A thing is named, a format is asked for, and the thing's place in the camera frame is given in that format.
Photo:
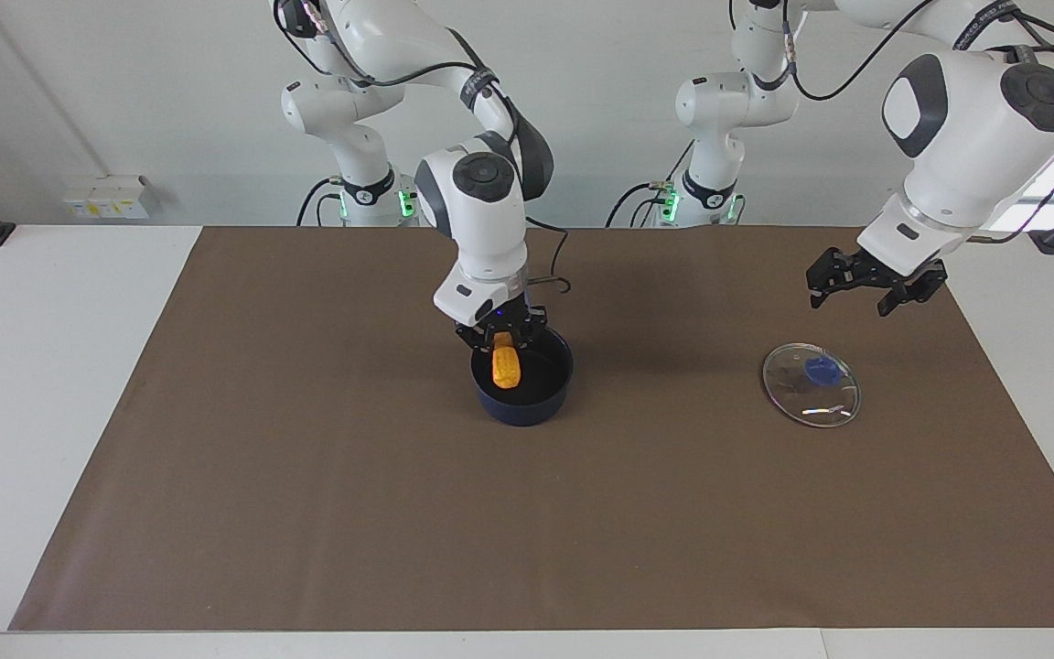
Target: brown mat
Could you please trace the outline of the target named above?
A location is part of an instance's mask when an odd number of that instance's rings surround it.
[[[1054,474],[953,297],[807,307],[854,238],[578,232],[536,295],[572,396],[514,430],[431,304],[447,239],[208,229],[12,628],[1054,626]],[[768,404],[790,342],[859,421]]]

